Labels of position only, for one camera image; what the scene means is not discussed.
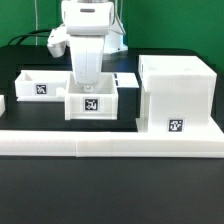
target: white platform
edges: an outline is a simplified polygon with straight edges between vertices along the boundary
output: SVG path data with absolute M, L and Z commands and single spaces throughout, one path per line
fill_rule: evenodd
M 63 86 L 52 86 L 52 88 L 54 88 L 54 94 L 53 96 L 46 96 L 46 98 L 54 97 L 57 99 L 57 97 L 60 96 L 61 99 L 64 100 L 63 89 L 66 89 L 66 85 L 68 83 L 68 79 L 66 77 L 71 77 L 71 73 L 67 72 L 66 74 L 67 75 L 65 75 L 62 80 Z M 29 100 L 29 94 L 32 94 L 31 97 L 33 97 L 34 100 L 46 99 L 44 96 L 37 96 L 34 91 L 36 90 L 36 87 L 33 87 L 36 83 L 43 84 L 43 78 L 46 78 L 46 76 L 43 76 L 41 80 L 36 78 L 35 74 L 33 74 L 32 77 L 25 75 L 23 79 L 21 79 L 21 77 L 17 80 L 21 83 L 16 83 L 19 84 L 16 86 L 20 86 L 21 90 L 21 92 L 17 91 L 19 99 Z M 191 126 L 189 126 L 189 128 L 184 132 L 170 133 L 166 128 L 163 129 L 162 133 L 161 129 L 151 133 L 144 132 L 144 127 L 148 125 L 148 123 L 145 123 L 145 119 L 146 122 L 148 122 L 147 116 L 138 120 L 139 130 L 143 130 L 143 132 L 139 133 L 0 131 L 0 155 L 224 158 L 224 135 L 216 123 L 210 118 L 214 80 L 206 80 L 204 82 L 204 77 L 199 76 L 198 78 L 199 81 L 202 78 L 202 83 L 205 84 L 202 86 L 203 89 L 209 89 L 209 85 L 211 85 L 211 88 L 207 92 L 205 90 L 206 94 L 210 94 L 210 98 L 203 98 L 203 94 L 201 94 L 201 99 L 208 101 L 208 108 L 206 110 L 207 120 L 205 119 L 204 121 L 206 122 L 202 122 L 201 125 L 197 122 L 196 126 L 191 124 Z M 115 75 L 115 79 L 118 88 L 138 87 L 134 74 L 130 73 L 125 75 L 117 73 Z M 146 83 L 145 89 L 148 91 L 147 88 L 151 87 L 151 82 L 148 82 L 146 79 Z M 29 93 L 27 95 L 22 92 L 24 84 L 29 85 L 30 88 L 28 88 Z M 144 100 L 146 101 L 147 96 L 148 93 L 145 94 Z
M 224 158 L 224 137 L 211 120 L 207 132 L 149 135 L 111 132 L 0 131 L 0 155 Z

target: black table surface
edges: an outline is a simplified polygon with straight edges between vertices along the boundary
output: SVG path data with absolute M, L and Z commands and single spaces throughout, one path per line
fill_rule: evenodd
M 103 71 L 137 72 L 138 54 L 196 55 L 179 49 L 130 49 L 128 56 L 104 62 Z M 16 103 L 14 80 L 21 69 L 69 70 L 69 56 L 53 59 L 45 47 L 10 46 L 0 48 L 0 60 L 0 94 L 7 99 L 0 129 L 32 130 L 35 122 L 29 117 L 31 124 L 23 124 L 21 115 L 23 106 L 32 104 Z M 129 92 L 122 94 L 125 98 Z M 138 105 L 138 93 L 131 94 Z M 73 130 L 59 119 L 56 130 Z M 122 125 L 132 119 L 125 118 Z M 36 124 L 33 130 L 53 130 L 52 123 L 45 124 L 50 128 Z M 119 125 L 110 128 L 117 131 Z M 134 123 L 127 130 L 135 131 Z M 223 224 L 223 189 L 223 159 L 1 156 L 0 223 Z

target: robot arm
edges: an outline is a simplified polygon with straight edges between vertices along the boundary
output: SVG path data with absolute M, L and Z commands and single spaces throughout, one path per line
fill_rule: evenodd
M 92 89 L 92 86 L 98 81 L 102 66 L 105 35 L 109 33 L 114 20 L 112 2 L 105 0 L 93 2 L 103 3 L 62 1 L 62 19 L 65 27 L 55 31 L 58 33 L 66 32 L 66 34 L 61 35 L 60 43 L 64 43 L 67 38 L 70 45 L 75 82 L 84 86 L 86 90 Z M 62 46 L 61 48 L 61 55 L 63 55 L 65 47 Z

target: cable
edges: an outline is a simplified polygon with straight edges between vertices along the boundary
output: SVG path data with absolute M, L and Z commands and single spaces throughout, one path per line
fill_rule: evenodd
M 16 45 L 20 45 L 26 38 L 29 37 L 29 35 L 31 34 L 32 35 L 35 35 L 35 34 L 39 34 L 39 33 L 49 33 L 51 32 L 52 29 L 41 29 L 41 30 L 34 30 L 28 34 L 25 34 L 25 35 L 21 35 L 22 38 L 16 43 Z
M 120 5 L 120 21 L 122 22 L 122 17 L 123 17 L 123 3 L 124 1 L 121 0 L 121 5 Z
M 117 33 L 117 34 L 123 35 L 123 36 L 126 35 L 126 32 L 125 32 L 125 30 L 124 30 L 124 28 L 123 28 L 123 26 L 122 26 L 122 24 L 121 24 L 121 21 L 120 21 L 118 15 L 117 15 L 117 13 L 115 13 L 115 18 L 116 18 L 116 20 L 117 20 L 117 23 L 118 23 L 118 25 L 119 25 L 119 27 L 120 27 L 122 33 L 121 33 L 120 31 L 113 30 L 113 29 L 111 29 L 111 28 L 110 28 L 110 30 L 113 31 L 113 32 L 115 32 L 115 33 Z
M 37 8 L 37 0 L 34 0 L 34 7 L 35 7 L 36 30 L 38 30 L 38 8 Z
M 25 34 L 25 35 L 19 35 L 19 36 L 16 36 L 16 37 L 14 37 L 14 38 L 12 38 L 9 42 L 8 42 L 8 46 L 14 41 L 14 40 L 16 40 L 16 39 L 18 39 L 18 38 L 21 38 L 21 37 L 25 37 L 25 39 L 27 38 L 27 37 L 49 37 L 49 36 L 46 36 L 46 35 L 39 35 L 39 34 Z

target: white box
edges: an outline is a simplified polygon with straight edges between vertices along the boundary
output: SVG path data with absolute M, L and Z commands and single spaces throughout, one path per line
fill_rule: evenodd
M 15 81 L 18 101 L 64 101 L 72 72 L 22 70 Z
M 208 125 L 216 73 L 198 57 L 141 55 L 139 74 L 142 131 L 172 132 L 174 124 L 174 132 L 179 125 L 183 132 Z
M 101 73 L 91 93 L 71 76 L 65 94 L 65 120 L 117 119 L 118 93 L 113 73 Z

